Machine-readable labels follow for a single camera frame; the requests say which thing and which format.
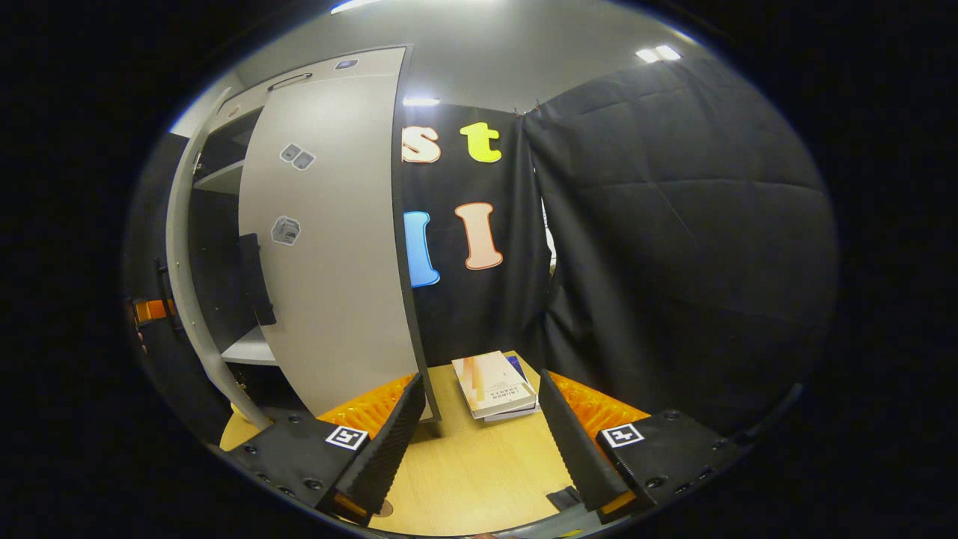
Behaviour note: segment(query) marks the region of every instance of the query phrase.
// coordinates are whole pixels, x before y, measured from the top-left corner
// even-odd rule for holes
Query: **orange part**
[[[599,431],[649,417],[647,413],[575,380],[555,372],[550,372],[549,376],[552,377],[559,392],[565,397],[565,402],[569,403],[569,408],[576,414],[582,428],[589,434],[592,443],[596,444],[602,455],[605,455],[605,452],[596,441]]]
[[[166,318],[167,311],[163,308],[163,300],[152,299],[150,301],[141,301],[133,306],[136,312],[136,321],[138,324],[149,322],[158,318]],[[170,312],[176,314],[173,302],[170,302]]]
[[[316,419],[333,425],[367,431],[370,439],[375,438],[414,376],[416,376],[415,372],[363,393]]]

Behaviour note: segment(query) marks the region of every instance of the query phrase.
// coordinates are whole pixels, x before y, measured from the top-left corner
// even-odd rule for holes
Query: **black handle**
[[[262,264],[260,263],[260,244],[256,233],[239,236],[239,253],[242,257],[242,272],[246,280],[246,290],[253,303],[253,313],[261,326],[276,323],[273,315],[273,304],[269,302],[269,293],[266,291],[266,281],[262,278]]]
[[[276,89],[276,86],[279,86],[283,82],[289,82],[289,81],[292,81],[293,79],[299,79],[300,77],[306,77],[308,79],[309,77],[312,77],[312,73],[300,73],[299,75],[293,75],[292,77],[288,79],[283,79],[279,82],[273,82],[272,84],[269,85],[268,88],[266,88],[266,91],[271,92],[274,89]]]
[[[170,309],[172,302],[167,297],[167,289],[163,286],[163,274],[169,273],[170,270],[166,266],[160,264],[159,258],[153,259],[153,266],[156,268],[156,288],[160,291],[160,300],[163,301],[163,312],[167,314],[167,320],[170,322],[170,327],[173,331],[183,331],[183,325],[176,325],[175,315]]]

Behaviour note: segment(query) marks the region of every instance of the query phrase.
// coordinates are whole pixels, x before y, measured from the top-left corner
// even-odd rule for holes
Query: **stack of books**
[[[490,352],[452,360],[474,419],[499,421],[539,411],[538,395],[515,354]]]

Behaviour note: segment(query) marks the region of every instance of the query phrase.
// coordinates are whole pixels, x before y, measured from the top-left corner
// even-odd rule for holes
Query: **ceiling light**
[[[656,56],[655,53],[650,51],[649,49],[642,49],[641,51],[635,53],[635,56],[645,60],[648,63],[659,61],[659,57]]]
[[[366,4],[373,4],[375,2],[381,2],[382,0],[350,0],[349,2],[343,2],[342,4],[336,6],[330,12],[330,15],[335,15],[339,12],[344,12],[345,10],[351,10],[352,8],[358,8],[359,6],[365,6]]]
[[[438,105],[439,100],[434,98],[405,98],[402,100],[402,104],[405,106],[433,106]]]
[[[676,51],[672,49],[669,45],[662,45],[655,47],[655,52],[659,54],[663,59],[680,59],[682,58]]]

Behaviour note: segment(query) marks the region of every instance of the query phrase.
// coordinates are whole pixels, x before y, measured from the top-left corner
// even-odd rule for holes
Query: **black cloth panel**
[[[557,252],[547,368],[723,434],[810,372],[837,287],[831,202],[750,83],[711,59],[641,65],[520,131]]]
[[[514,114],[471,106],[404,108],[404,127],[433,128],[439,135],[439,159],[402,163],[405,212],[429,214],[426,244],[440,280],[413,289],[422,348],[430,366],[492,350],[516,350],[534,367],[542,366],[525,345],[535,337],[545,310],[549,283],[549,247],[545,241],[541,199],[527,147],[518,144]],[[460,129],[485,122],[498,131],[490,148],[501,158],[480,162],[469,155]],[[494,208],[490,229],[502,263],[468,269],[469,245],[455,209],[487,202]]]

